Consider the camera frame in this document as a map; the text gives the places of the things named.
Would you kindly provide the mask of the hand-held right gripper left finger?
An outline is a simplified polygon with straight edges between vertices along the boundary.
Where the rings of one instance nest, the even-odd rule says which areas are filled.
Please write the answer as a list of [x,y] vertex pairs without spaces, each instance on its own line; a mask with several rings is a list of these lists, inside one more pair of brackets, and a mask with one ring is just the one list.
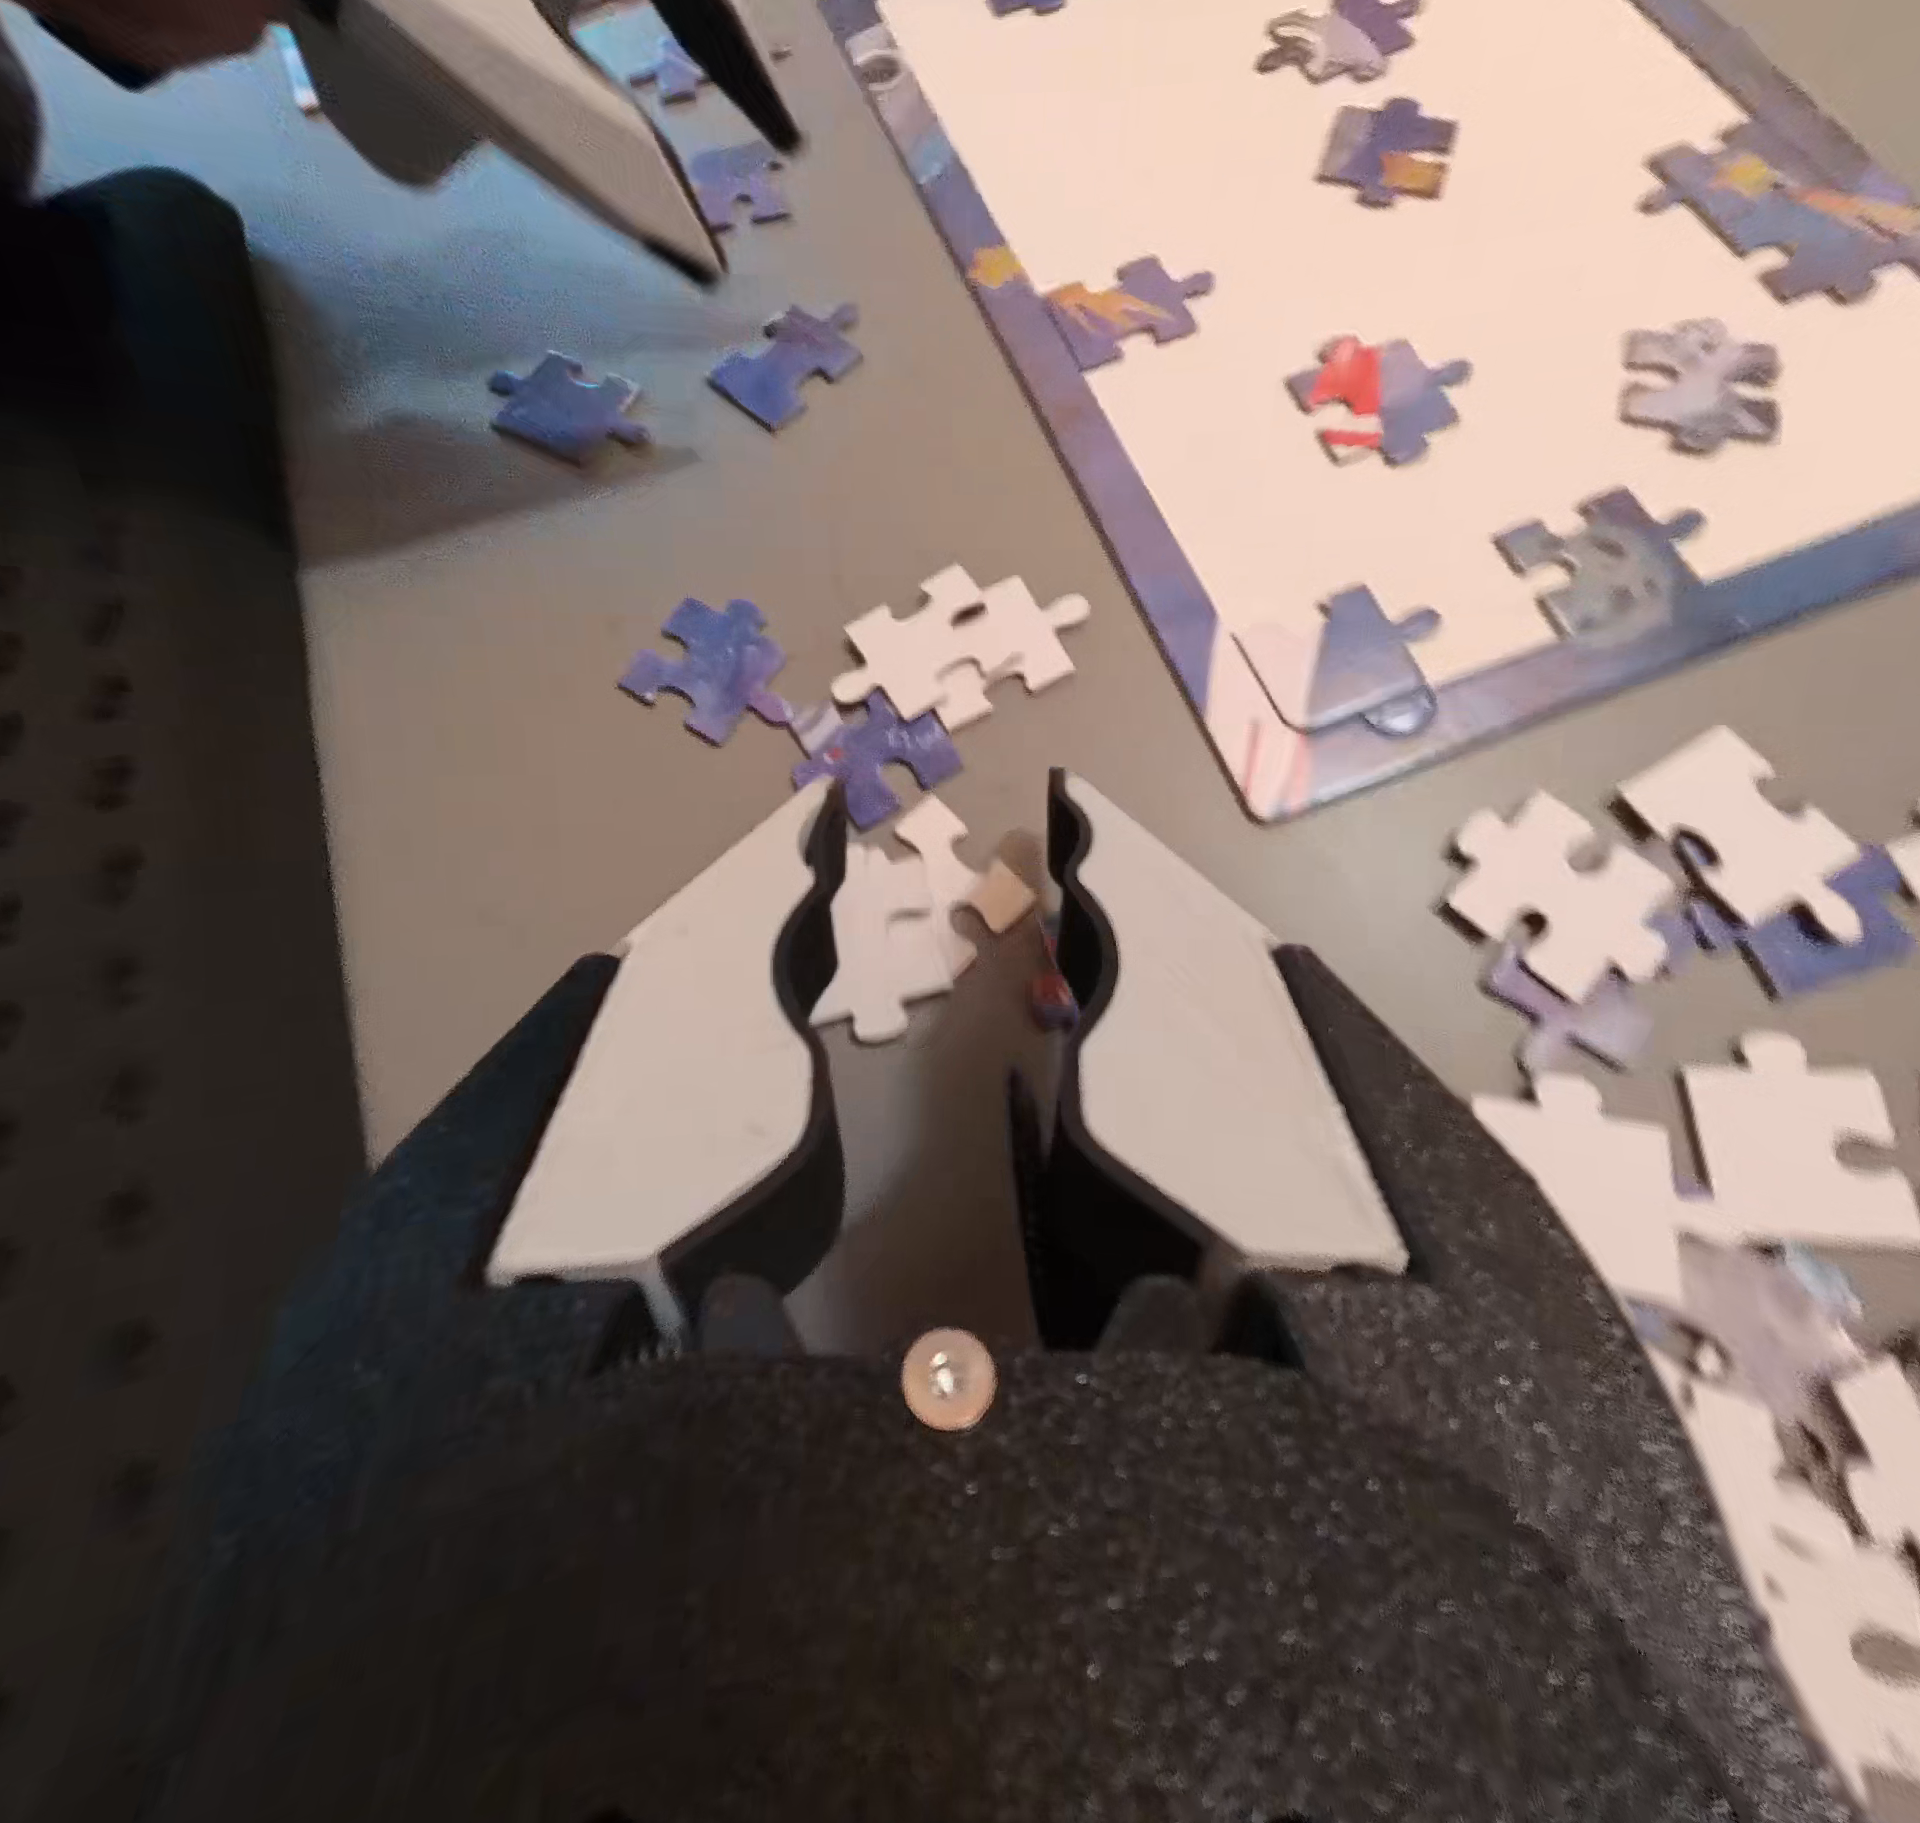
[[811,781],[640,921],[484,1266],[613,1283],[687,1324],[724,1278],[796,1292],[846,1177],[810,1014],[836,970],[843,788]]

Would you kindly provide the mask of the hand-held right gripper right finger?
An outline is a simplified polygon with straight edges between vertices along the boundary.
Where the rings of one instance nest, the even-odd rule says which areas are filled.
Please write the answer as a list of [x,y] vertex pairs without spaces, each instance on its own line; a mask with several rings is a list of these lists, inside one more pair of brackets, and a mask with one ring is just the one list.
[[1269,1278],[1406,1275],[1272,929],[1072,772],[1047,776],[1043,860],[1071,1022],[1047,1125],[1008,1096],[1043,1349],[1096,1349],[1153,1283],[1236,1342],[1271,1329]]

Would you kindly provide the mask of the dark blue puzzle piece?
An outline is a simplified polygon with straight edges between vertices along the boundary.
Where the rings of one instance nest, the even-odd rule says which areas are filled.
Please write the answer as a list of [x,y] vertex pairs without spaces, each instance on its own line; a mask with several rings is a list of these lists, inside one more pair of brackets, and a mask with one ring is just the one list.
[[637,385],[618,373],[588,375],[577,359],[547,351],[531,370],[493,370],[491,429],[544,455],[583,466],[604,447],[650,440],[635,413]]
[[756,345],[728,349],[707,373],[707,386],[765,433],[781,433],[804,413],[807,382],[836,382],[861,362],[856,326],[853,302],[824,317],[794,305],[762,322]]

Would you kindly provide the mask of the pile of puzzle pieces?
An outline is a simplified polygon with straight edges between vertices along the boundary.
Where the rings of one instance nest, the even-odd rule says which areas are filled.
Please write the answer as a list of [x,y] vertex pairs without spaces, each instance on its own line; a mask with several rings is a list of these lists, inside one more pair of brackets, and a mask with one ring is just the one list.
[[[955,908],[1004,929],[1032,906],[1008,866],[957,860],[959,825],[933,785],[957,772],[950,735],[988,714],[989,685],[1039,690],[1071,674],[1059,634],[1087,617],[1080,595],[1039,609],[1019,579],[978,587],[950,566],[911,618],[850,623],[857,668],[832,704],[800,708],[774,688],[786,655],[751,602],[685,597],[662,625],[678,651],[649,650],[619,681],[640,704],[682,697],[685,730],[712,744],[746,714],[788,727],[804,749],[796,785],[839,778],[857,830],[896,808],[887,770],[920,781],[898,842],[921,862],[852,853],[832,916],[840,970],[819,1024],[888,1039],[921,995],[903,968],[920,947],[968,962]],[[1687,1179],[1657,1125],[1609,1117],[1554,1057],[1538,1027],[1523,1096],[1474,1098],[1469,1117],[1641,1338],[1816,1740],[1889,1820],[1896,1796],[1916,1796],[1916,1679],[1873,1676],[1867,1643],[1916,1639],[1916,1329],[1874,1339],[1845,1278],[1826,1273],[1837,1249],[1916,1259],[1911,1186],[1842,1159],[1851,1144],[1891,1141],[1884,1094],[1863,1070],[1815,1069],[1786,1036],[1750,1036],[1739,1064],[1687,1076],[1694,1104],[1727,1107],[1701,1129],[1702,1172]]]

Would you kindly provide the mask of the blue space puzzle tray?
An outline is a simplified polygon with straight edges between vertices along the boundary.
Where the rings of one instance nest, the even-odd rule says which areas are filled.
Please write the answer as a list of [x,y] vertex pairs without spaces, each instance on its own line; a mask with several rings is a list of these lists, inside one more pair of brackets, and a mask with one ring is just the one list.
[[[819,3],[1255,821],[1916,582],[1916,274],[1778,302],[1778,250],[1641,211],[1648,155],[1743,120],[1905,187],[1707,0],[1424,0],[1376,84],[1256,72],[1269,22],[1331,0]],[[1311,171],[1338,107],[1392,97],[1458,124],[1451,177],[1368,210]],[[1143,256],[1212,274],[1196,334],[1077,373],[1043,293]],[[1779,349],[1775,443],[1617,419],[1622,336],[1685,321]],[[1323,455],[1284,381],[1338,336],[1474,362],[1419,463]],[[1533,600],[1557,575],[1491,539],[1609,490],[1704,514],[1702,589],[1569,644]]]

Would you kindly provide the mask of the small grey robot puzzle piece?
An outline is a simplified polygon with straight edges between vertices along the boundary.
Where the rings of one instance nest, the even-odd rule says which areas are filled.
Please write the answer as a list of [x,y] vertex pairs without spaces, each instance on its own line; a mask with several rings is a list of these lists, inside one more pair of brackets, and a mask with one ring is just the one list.
[[1739,339],[1720,321],[1685,321],[1627,332],[1620,359],[1629,378],[1617,419],[1663,433],[1679,453],[1712,458],[1726,443],[1770,445],[1779,436],[1775,345]]

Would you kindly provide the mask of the grey desk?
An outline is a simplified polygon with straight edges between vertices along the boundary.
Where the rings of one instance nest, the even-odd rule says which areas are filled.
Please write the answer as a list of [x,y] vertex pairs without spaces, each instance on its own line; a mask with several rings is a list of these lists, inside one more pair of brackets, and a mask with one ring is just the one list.
[[[1620,780],[1727,725],[1855,836],[1916,804],[1916,585],[1860,597],[1285,825],[1253,822],[1069,483],[819,0],[750,0],[807,150],[796,214],[697,291],[484,154],[407,193],[238,59],[245,0],[10,0],[56,184],[182,167],[268,258],[318,746],[364,1104],[408,1130],[572,959],[790,794],[786,739],[717,751],[615,674],[667,606],[750,595],[823,694],[843,620],[960,563],[1078,589],[1077,673],[991,688],[957,813],[1038,828],[1051,766],[1336,971],[1458,1092],[1517,1086],[1519,1022],[1438,911],[1446,840],[1548,789],[1594,822]],[[707,386],[798,305],[853,302],[861,362],[765,433]],[[638,390],[650,440],[574,466],[491,429],[493,370],[547,351]]]

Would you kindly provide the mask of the blue orange star puzzle piece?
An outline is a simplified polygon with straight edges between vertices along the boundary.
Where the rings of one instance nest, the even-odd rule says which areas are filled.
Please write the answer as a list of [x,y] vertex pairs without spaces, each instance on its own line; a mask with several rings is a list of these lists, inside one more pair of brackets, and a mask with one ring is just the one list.
[[1193,337],[1193,305],[1212,287],[1212,274],[1172,275],[1158,256],[1143,256],[1117,266],[1108,287],[1069,282],[1041,300],[1074,370],[1085,375],[1117,362],[1131,339],[1166,348]]

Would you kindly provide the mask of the purple grey banded puzzle piece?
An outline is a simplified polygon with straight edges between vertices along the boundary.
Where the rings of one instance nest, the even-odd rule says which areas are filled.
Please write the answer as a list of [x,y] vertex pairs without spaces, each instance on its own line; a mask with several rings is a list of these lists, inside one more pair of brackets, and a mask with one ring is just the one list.
[[1412,50],[1412,18],[1424,0],[1331,0],[1323,10],[1287,10],[1264,27],[1256,72],[1295,70],[1305,84],[1380,81]]

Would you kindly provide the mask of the orange comet puzzle piece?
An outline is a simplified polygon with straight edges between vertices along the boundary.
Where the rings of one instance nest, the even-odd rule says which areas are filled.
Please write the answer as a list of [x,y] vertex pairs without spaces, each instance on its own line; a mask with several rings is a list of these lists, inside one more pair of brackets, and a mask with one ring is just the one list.
[[1857,302],[1889,270],[1918,270],[1916,195],[1873,163],[1839,167],[1763,120],[1743,120],[1708,150],[1671,144],[1647,158],[1654,187],[1641,211],[1681,207],[1736,254],[1778,250],[1763,274],[1778,302]]

